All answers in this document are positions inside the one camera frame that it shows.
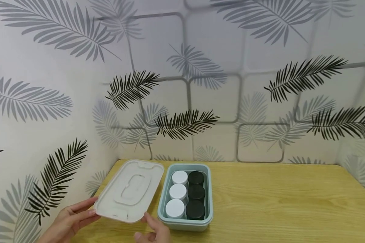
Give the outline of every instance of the table surface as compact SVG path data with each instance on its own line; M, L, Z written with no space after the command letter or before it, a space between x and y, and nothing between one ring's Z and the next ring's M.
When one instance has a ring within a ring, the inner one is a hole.
M126 160L116 162L100 195ZM158 161L165 172L177 161ZM211 169L214 219L201 233L172 231L178 242L365 243L365 189L342 167L315 164L206 162ZM165 174L148 212L157 216ZM102 218L72 242L135 242L142 223Z

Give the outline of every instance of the finger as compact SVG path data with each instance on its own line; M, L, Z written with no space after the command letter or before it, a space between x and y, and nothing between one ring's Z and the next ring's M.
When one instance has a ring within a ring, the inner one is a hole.
M101 219L101 216L99 216L99 215L95 215L95 216L90 217L90 218L87 218L87 219L85 219L85 220L81 220L81 221L80 221L80 228L83 228L83 227L85 227L85 226L88 226L88 225L90 225L91 223L98 221L99 219Z
M145 235L142 235L142 233L136 232L134 234L134 239L137 243L151 243Z

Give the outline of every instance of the wall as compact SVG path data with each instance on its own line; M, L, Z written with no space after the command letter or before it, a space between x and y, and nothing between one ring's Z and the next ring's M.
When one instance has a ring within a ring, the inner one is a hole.
M33 241L117 158L339 163L365 187L365 140L309 131L365 105L365 0L36 2L0 1L0 241ZM311 86L270 85L320 55L333 67ZM139 93L113 80L133 70L159 78ZM196 109L195 126L157 119ZM56 205L38 196L57 187Z

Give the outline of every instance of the plastic lid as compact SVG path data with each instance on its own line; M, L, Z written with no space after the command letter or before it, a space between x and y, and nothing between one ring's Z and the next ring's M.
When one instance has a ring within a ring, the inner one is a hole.
M183 184L174 184L169 189L169 195L172 199L183 200L187 196L187 188Z
M126 161L96 201L96 213L126 223L139 221L149 208L164 170L159 163Z
M172 199L165 207L166 214L169 218L182 218L184 215L185 205L182 200Z
M172 181L173 184L186 184L188 181L188 174L183 170L176 171L172 175Z

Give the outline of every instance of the white jar lid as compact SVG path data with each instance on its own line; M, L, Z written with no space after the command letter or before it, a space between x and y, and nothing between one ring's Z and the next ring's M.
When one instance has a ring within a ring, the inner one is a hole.
M183 184L174 184L169 189L169 195L172 199L183 200L187 196L187 188Z
M169 218L182 218L185 205L182 200L172 199L166 204L165 211Z
M188 181L188 174L183 170L176 171L172 175L172 181L173 184L186 184Z

